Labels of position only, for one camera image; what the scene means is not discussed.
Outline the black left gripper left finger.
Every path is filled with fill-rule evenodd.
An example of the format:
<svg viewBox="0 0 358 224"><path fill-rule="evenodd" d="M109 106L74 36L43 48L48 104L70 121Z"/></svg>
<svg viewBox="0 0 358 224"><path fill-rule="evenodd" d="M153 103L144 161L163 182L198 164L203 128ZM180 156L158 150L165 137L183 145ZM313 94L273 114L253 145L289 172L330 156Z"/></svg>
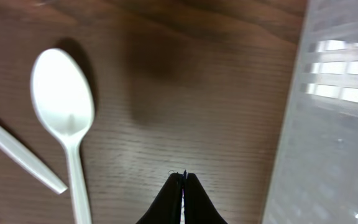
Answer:
<svg viewBox="0 0 358 224"><path fill-rule="evenodd" d="M183 175L170 174L160 192L137 224L180 224Z"/></svg>

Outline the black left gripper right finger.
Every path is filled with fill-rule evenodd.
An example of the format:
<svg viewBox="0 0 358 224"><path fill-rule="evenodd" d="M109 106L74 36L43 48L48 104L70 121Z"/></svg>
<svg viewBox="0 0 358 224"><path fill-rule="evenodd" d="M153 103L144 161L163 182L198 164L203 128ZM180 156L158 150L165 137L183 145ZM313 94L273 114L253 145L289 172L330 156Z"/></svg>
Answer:
<svg viewBox="0 0 358 224"><path fill-rule="evenodd" d="M185 224L227 224L194 173L184 173Z"/></svg>

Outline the clear perforated plastic basket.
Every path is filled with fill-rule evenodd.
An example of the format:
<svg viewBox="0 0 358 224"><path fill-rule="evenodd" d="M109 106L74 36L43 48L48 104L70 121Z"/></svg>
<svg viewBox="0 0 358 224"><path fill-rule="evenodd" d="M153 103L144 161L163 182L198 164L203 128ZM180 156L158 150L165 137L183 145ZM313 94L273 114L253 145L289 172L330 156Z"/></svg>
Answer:
<svg viewBox="0 0 358 224"><path fill-rule="evenodd" d="M310 1L263 223L358 223L358 0Z"/></svg>

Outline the white plastic spoon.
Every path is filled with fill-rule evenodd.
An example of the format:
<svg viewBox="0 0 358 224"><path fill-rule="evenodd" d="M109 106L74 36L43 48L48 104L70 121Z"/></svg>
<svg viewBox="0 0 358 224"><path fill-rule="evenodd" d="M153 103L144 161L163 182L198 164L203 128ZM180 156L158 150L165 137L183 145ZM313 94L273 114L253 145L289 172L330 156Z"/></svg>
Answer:
<svg viewBox="0 0 358 224"><path fill-rule="evenodd" d="M82 69L64 50L44 50L30 79L37 118L65 151L76 223L91 224L91 209L80 158L80 144L94 121L93 96Z"/></svg>

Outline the white plastic utensil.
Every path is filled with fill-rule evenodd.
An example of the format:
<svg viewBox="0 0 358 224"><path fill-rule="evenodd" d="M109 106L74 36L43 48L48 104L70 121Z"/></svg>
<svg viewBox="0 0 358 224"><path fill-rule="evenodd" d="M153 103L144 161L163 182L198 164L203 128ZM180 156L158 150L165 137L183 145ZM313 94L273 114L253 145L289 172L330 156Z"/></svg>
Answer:
<svg viewBox="0 0 358 224"><path fill-rule="evenodd" d="M1 126L0 150L56 194L68 189L51 169Z"/></svg>

